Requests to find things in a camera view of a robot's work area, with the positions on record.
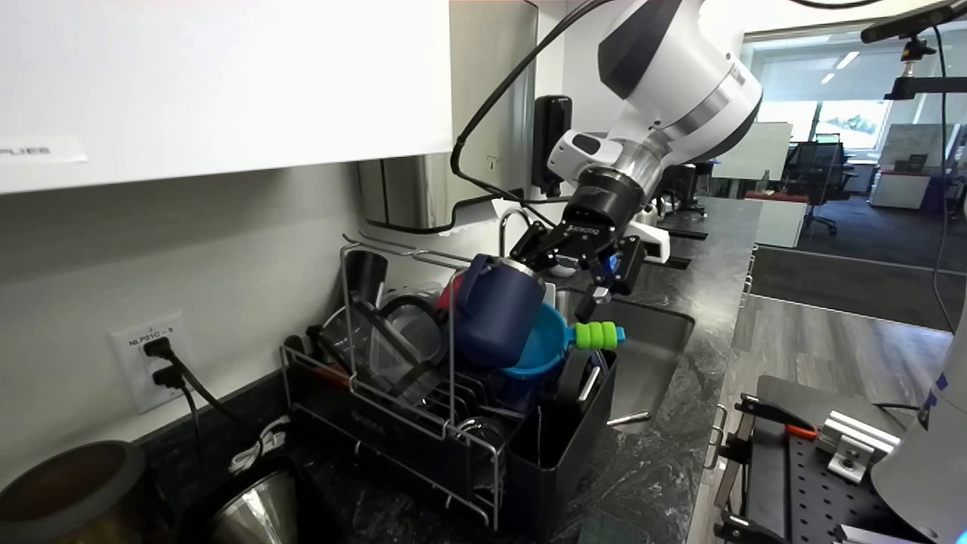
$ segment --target blue bowl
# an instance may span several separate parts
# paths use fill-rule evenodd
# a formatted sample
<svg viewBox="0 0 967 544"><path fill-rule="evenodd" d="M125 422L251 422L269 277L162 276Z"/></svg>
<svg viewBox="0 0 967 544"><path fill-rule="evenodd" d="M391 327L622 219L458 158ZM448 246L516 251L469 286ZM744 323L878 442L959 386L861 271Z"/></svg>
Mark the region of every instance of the blue bowl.
<svg viewBox="0 0 967 544"><path fill-rule="evenodd" d="M503 373L516 380L533 380L553 373L568 352L568 343L572 343L568 333L572 333L568 320L557 308L542 305L516 367L508 367Z"/></svg>

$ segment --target green object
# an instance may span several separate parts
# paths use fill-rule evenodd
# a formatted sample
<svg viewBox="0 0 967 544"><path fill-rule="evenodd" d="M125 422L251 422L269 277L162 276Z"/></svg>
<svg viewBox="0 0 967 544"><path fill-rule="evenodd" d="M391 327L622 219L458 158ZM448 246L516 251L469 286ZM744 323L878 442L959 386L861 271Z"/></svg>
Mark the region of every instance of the green object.
<svg viewBox="0 0 967 544"><path fill-rule="evenodd" d="M616 327L614 320L591 320L591 323L574 323L572 327L572 343L579 351L616 351L624 343L628 333L624 327Z"/></svg>

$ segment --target window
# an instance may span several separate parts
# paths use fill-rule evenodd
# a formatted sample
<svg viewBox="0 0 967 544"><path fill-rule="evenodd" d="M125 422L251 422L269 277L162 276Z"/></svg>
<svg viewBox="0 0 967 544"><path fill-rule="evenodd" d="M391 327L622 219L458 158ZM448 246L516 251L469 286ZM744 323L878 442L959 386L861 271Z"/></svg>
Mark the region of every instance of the window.
<svg viewBox="0 0 967 544"><path fill-rule="evenodd" d="M759 121L785 121L791 125L791 138L807 142L814 134L817 102L761 102Z"/></svg>
<svg viewBox="0 0 967 544"><path fill-rule="evenodd" d="M841 134L848 150L869 150L886 127L889 102L881 100L832 100L821 102L817 134Z"/></svg>

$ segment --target cabinet door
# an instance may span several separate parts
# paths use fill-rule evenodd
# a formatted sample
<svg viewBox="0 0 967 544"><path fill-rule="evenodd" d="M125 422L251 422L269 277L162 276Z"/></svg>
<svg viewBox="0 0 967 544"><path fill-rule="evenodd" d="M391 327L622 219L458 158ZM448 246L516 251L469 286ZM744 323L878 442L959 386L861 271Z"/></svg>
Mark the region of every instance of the cabinet door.
<svg viewBox="0 0 967 544"><path fill-rule="evenodd" d="M2 0L0 194L450 148L443 0Z"/></svg>

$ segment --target sink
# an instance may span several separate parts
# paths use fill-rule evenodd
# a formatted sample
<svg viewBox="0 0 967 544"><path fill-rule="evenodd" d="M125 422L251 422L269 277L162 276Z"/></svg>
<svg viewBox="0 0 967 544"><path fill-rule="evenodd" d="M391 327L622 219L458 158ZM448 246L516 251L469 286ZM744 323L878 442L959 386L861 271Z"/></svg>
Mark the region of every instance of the sink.
<svg viewBox="0 0 967 544"><path fill-rule="evenodd" d="M574 320L579 296L578 291L559 291L559 310L568 320ZM591 320L614 320L628 333L628 342L616 351L609 420L646 420L663 406L672 374L687 356L694 320L630 300L598 305Z"/></svg>

